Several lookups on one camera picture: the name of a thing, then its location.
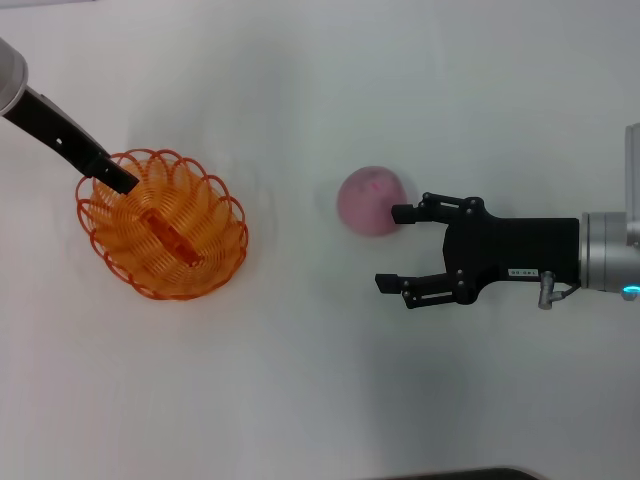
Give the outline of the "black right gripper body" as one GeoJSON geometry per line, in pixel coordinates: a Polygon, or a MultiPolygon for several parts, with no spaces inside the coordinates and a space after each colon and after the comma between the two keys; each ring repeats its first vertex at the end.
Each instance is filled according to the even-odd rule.
{"type": "Polygon", "coordinates": [[[500,218],[484,206],[447,225],[446,273],[474,289],[474,302],[492,283],[532,282],[553,303],[580,288],[579,234],[576,218],[500,218]]]}

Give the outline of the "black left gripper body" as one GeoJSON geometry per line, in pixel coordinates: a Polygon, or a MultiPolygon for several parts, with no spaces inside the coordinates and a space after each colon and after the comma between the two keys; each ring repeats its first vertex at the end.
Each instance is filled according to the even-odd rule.
{"type": "Polygon", "coordinates": [[[109,173],[106,150],[48,98],[30,87],[4,118],[54,150],[84,176],[109,173]]]}

